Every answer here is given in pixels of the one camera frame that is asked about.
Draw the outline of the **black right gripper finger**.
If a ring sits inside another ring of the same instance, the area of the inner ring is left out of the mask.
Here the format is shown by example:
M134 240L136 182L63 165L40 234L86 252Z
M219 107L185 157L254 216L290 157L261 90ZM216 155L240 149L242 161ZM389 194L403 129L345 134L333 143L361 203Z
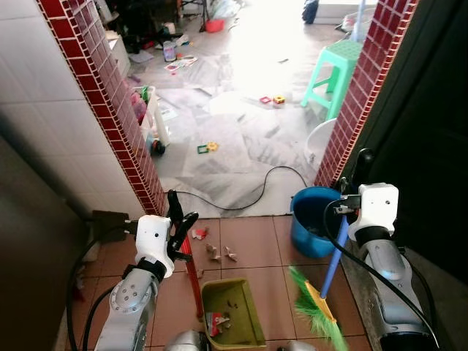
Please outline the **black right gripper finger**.
M372 149L361 149L358 152L354 168L354 185L367 184L374 158L375 151Z

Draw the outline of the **olive dustpan with red handle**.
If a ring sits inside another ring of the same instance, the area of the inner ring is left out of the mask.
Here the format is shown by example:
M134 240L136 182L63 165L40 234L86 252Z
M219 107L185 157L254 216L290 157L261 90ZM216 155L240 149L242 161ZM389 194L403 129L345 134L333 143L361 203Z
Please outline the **olive dustpan with red handle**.
M196 317L204 325L206 313L230 314L230 330L210 337L211 351L236 351L267 347L260 318L255 311L249 282L245 279L221 279L200 283L194 260L185 262L186 273L196 298Z

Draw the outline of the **green broom with blue handle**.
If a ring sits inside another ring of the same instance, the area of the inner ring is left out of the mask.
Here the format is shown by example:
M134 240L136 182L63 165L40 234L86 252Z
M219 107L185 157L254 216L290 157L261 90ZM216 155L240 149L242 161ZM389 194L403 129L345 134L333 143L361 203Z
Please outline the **green broom with blue handle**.
M331 308L325 300L342 254L344 254L344 245L347 243L347 218L341 218L338 238L332 238L330 234L325 234L325 237L331 241L334 250L322 291L315 288L298 268L290 266L290 277L298 287L298 297L295 299L294 307L298 313L304 314L308 318L311 332L317 332L320 337L331 341L334 351L349 351L340 325L338 325L336 317L332 314Z

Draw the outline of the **blue plastic bucket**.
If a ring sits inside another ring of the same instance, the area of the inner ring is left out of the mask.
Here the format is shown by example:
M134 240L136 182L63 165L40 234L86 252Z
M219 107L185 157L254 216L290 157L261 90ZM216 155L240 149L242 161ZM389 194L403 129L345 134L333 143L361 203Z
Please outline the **blue plastic bucket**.
M306 187L292 197L290 238L293 247L304 257L317 260L332 255L334 245L325 234L323 214L325 207L340 197L340 192L325 186Z

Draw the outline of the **white plastic basin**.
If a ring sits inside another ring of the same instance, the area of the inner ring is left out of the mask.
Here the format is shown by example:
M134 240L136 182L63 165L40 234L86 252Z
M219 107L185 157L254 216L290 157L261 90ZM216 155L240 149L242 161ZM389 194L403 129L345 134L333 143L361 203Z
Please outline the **white plastic basin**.
M325 150L330 143L335 124L336 119L324 121L318 124L318 126L308 134L304 144L304 156L310 167L319 167L323 160Z

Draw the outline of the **dark door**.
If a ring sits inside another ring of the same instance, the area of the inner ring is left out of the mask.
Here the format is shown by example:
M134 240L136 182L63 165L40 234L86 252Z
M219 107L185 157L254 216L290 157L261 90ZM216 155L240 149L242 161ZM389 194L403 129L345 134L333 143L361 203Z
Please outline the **dark door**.
M468 282L466 0L418 0L355 149L398 188L395 239Z

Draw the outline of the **white wheeled toy cart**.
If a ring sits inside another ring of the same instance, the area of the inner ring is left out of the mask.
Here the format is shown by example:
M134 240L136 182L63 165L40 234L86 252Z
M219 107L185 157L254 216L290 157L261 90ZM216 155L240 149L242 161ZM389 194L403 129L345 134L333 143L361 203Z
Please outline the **white wheeled toy cart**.
M140 124L141 134L147 151L150 155L157 157L166 153L168 145L168 130L162 117L162 110L159 106L160 97L156 94L155 86L143 85L134 87L138 100L143 103L145 111L140 113L140 108L136 108L138 114L138 123Z

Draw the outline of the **red white crumpled wrapper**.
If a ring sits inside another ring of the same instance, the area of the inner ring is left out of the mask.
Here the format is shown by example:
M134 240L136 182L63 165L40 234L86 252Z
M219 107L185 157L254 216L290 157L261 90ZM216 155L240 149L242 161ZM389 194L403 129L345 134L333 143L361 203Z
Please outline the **red white crumpled wrapper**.
M230 314L228 313L206 313L204 315L206 323L206 333L210 337L215 337L230 330Z

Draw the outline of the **silver left robot leg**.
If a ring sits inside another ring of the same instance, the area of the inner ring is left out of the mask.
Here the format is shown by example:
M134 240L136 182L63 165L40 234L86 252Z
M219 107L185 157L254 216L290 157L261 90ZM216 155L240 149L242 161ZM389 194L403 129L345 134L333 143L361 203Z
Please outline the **silver left robot leg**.
M201 331L183 331L168 341L163 351L211 351L207 335Z

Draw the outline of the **silver robot leg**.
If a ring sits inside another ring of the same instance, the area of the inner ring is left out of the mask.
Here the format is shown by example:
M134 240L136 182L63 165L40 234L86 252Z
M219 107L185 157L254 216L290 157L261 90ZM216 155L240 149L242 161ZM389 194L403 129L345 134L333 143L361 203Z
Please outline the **silver robot leg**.
M318 349L308 342L298 340L284 341L283 344L275 348L275 351L318 351Z
M163 351L211 351L207 335L201 331L183 331L168 341Z

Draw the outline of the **green plastic stool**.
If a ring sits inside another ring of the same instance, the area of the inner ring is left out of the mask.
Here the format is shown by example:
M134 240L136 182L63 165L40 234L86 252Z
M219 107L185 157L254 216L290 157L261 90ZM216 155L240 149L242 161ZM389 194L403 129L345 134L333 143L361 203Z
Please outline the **green plastic stool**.
M301 100L301 107L314 101L325 108L325 120L334 120L340 113L351 77L363 45L343 39L325 47L319 54L313 74Z

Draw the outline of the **silver right robot leg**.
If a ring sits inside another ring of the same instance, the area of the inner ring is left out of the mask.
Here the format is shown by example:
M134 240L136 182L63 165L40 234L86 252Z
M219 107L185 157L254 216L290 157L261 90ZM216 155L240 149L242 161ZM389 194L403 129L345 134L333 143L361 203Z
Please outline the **silver right robot leg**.
M284 341L283 344L275 348L275 351L318 351L318 349L308 342L298 340Z

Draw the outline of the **clear plastic jar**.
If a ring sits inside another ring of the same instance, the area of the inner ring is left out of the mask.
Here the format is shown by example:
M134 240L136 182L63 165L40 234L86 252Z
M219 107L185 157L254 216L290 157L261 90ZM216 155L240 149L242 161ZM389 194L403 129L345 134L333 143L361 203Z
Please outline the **clear plastic jar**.
M177 44L173 40L167 40L162 43L162 53L164 61L176 61L178 59Z

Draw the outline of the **white box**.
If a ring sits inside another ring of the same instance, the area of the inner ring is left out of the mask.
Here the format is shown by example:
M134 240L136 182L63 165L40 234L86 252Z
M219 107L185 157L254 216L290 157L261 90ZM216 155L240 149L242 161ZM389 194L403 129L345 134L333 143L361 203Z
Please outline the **white box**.
M105 37L110 48L111 57L113 57L116 66L119 68L121 76L126 79L131 68L131 61L129 60L123 37L111 30L105 32Z

